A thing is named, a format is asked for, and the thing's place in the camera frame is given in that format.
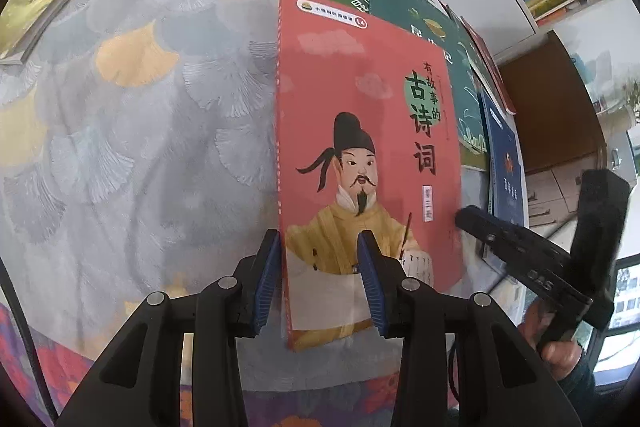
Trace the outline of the person's right hand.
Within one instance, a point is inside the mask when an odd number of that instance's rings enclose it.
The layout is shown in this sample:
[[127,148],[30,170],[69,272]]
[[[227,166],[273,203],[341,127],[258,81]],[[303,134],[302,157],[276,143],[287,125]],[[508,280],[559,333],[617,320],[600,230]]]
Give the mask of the person's right hand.
[[[548,329],[554,313],[546,304],[536,299],[527,308],[523,322],[518,330],[526,341],[536,349],[542,334]],[[575,340],[551,341],[544,346],[540,357],[547,364],[551,375],[556,381],[562,381],[576,369],[582,358],[582,347]]]

